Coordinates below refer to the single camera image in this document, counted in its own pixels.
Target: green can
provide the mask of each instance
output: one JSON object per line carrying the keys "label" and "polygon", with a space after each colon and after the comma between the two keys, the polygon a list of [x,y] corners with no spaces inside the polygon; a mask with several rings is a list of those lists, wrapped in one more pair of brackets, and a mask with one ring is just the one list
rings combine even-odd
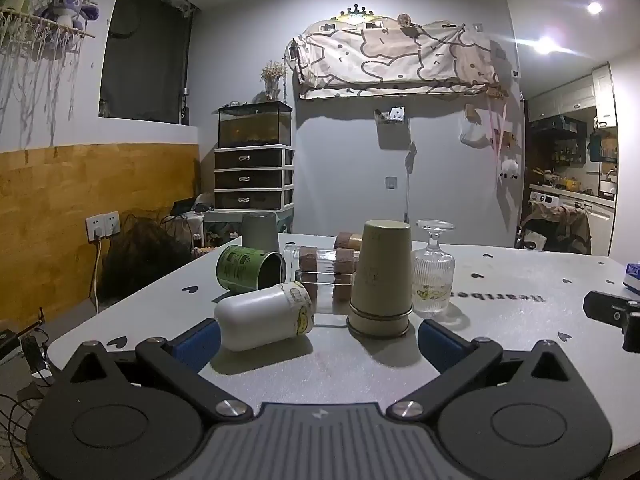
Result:
{"label": "green can", "polygon": [[286,268],[280,253],[231,245],[220,254],[216,276],[232,292],[251,292],[283,283]]}

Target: white bottle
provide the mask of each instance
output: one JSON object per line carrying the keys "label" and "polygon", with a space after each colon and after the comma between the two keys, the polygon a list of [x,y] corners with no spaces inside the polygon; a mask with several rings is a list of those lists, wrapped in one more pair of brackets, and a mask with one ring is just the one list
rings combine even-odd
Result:
{"label": "white bottle", "polygon": [[239,352],[310,332],[315,313],[304,286],[289,282],[225,298],[214,318],[222,346]]}

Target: gray cup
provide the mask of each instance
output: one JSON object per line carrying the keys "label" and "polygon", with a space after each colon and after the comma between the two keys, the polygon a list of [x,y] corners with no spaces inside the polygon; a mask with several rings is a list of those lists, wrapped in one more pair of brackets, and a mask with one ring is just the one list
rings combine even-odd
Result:
{"label": "gray cup", "polygon": [[276,213],[260,211],[245,214],[242,217],[242,247],[279,253]]}

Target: glass stem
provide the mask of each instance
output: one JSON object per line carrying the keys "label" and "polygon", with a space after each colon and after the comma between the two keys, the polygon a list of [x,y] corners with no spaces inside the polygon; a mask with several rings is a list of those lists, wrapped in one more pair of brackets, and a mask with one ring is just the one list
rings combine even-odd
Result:
{"label": "glass stem", "polygon": [[440,233],[429,233],[428,249],[440,250]]}

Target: ceiling light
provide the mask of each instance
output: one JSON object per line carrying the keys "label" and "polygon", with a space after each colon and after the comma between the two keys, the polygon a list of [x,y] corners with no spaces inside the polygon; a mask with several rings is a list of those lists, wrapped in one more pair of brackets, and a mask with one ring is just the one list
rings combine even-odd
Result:
{"label": "ceiling light", "polygon": [[599,14],[602,12],[602,6],[598,2],[591,2],[587,6],[587,10],[589,11],[590,14],[593,14],[595,16],[596,14]]}
{"label": "ceiling light", "polygon": [[550,52],[555,52],[556,50],[560,49],[560,47],[558,47],[556,42],[548,36],[544,36],[543,38],[540,38],[534,44],[534,48],[536,49],[536,52],[539,54],[549,54]]}

